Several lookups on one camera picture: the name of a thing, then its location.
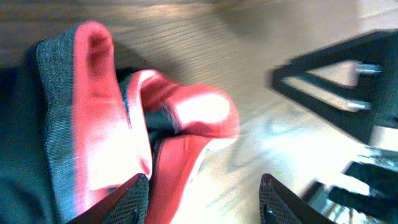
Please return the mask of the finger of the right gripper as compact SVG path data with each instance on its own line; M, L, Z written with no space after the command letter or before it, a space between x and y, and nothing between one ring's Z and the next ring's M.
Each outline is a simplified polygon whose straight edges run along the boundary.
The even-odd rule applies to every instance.
M364 144L369 144L376 121L376 108L379 105L377 96L382 80L382 60L386 53L385 43L386 33L375 31L293 58L288 64L271 72L271 87L326 119L351 137ZM363 72L357 72L358 83L354 87L345 87L308 72L346 60L359 61L359 67L365 69ZM357 112L335 108L286 84L285 81L288 78L298 78L353 103L363 102L365 108Z

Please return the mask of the black leggings red waistband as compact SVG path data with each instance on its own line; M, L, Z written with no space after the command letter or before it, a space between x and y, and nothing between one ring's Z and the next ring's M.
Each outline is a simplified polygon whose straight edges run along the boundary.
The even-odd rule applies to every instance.
M1 222L68 223L77 178L142 173L143 223L170 223L205 152L238 137L226 93L116 68L105 26L78 24L1 69Z

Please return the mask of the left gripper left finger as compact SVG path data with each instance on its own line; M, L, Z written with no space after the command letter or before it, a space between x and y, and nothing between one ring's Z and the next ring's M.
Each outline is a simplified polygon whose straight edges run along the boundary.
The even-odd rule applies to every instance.
M84 175L76 179L76 216L68 223L143 223L149 181L142 173Z

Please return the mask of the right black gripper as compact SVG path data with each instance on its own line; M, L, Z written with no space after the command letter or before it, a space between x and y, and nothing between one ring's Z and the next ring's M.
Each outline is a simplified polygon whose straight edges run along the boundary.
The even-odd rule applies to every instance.
M386 50L382 60L382 75L377 96L376 126L397 127L397 31L384 30L386 33ZM355 73L365 71L357 61ZM351 112L365 108L365 103L353 103L348 100ZM329 197L347 207L379 218L385 222L397 223L397 172L373 164L353 163L346 170L346 175L354 177L380 192L376 197L352 194L343 189L334 188Z

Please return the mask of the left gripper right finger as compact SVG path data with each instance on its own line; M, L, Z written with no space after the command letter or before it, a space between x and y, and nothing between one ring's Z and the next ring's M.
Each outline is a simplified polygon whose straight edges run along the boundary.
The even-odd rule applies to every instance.
M270 174L261 177L259 211L262 224L335 224Z

